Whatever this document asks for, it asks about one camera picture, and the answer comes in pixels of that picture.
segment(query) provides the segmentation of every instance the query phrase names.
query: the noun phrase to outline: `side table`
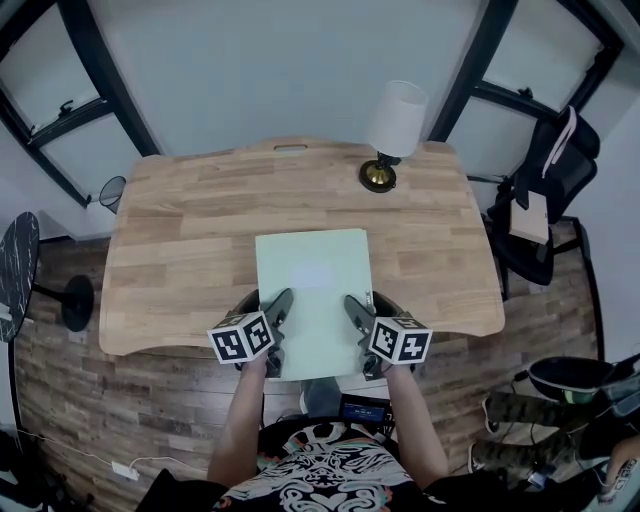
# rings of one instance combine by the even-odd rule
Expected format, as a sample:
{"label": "side table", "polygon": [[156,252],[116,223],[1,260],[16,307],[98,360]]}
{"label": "side table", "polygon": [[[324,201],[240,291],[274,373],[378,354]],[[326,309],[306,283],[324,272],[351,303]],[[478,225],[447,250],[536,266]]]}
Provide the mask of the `side table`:
{"label": "side table", "polygon": [[91,318],[93,286],[88,277],[73,277],[63,292],[34,282],[39,243],[38,219],[31,212],[20,214],[0,242],[0,304],[8,307],[11,317],[0,318],[0,342],[10,343],[20,331],[32,290],[61,303],[62,319],[71,331],[81,331]]}

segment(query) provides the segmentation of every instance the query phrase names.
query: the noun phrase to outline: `small screen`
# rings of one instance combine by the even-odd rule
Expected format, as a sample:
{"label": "small screen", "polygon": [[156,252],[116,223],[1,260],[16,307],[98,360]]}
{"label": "small screen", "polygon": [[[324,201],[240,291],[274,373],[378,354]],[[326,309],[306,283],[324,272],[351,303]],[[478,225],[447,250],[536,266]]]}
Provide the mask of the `small screen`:
{"label": "small screen", "polygon": [[344,404],[342,416],[350,420],[375,421],[381,423],[382,420],[384,420],[384,407]]}

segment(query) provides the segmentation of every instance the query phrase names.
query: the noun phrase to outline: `table lamp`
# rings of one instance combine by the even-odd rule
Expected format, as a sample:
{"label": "table lamp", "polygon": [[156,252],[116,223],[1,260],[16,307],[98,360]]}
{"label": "table lamp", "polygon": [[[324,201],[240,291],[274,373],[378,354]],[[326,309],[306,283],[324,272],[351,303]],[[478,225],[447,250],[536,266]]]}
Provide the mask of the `table lamp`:
{"label": "table lamp", "polygon": [[418,147],[426,110],[427,94],[418,86],[400,80],[387,83],[367,136],[378,159],[365,162],[358,175],[365,188],[382,193],[396,186],[392,166]]}

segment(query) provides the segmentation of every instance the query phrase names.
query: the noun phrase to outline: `light green paper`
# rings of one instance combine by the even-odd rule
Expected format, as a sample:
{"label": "light green paper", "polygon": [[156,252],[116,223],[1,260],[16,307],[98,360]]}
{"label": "light green paper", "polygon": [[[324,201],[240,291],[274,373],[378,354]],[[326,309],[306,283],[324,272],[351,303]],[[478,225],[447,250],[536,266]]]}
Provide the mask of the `light green paper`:
{"label": "light green paper", "polygon": [[291,288],[294,301],[280,327],[285,361],[281,380],[306,380],[362,371],[362,334],[343,307],[353,295],[371,300],[367,232],[363,229],[283,233],[256,237],[262,304]]}

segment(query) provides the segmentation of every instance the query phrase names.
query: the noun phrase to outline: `wooden desk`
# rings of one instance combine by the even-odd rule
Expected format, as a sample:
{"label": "wooden desk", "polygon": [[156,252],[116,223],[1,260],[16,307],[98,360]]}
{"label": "wooden desk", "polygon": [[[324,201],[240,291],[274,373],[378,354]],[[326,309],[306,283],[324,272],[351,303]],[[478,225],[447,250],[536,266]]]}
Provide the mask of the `wooden desk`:
{"label": "wooden desk", "polygon": [[[276,146],[304,144],[301,152]],[[453,150],[426,143],[366,190],[369,146],[272,139],[136,166],[104,277],[100,346],[109,354],[209,346],[207,328],[257,288],[256,235],[367,230],[374,289],[436,331],[485,336],[504,311],[489,242]]]}

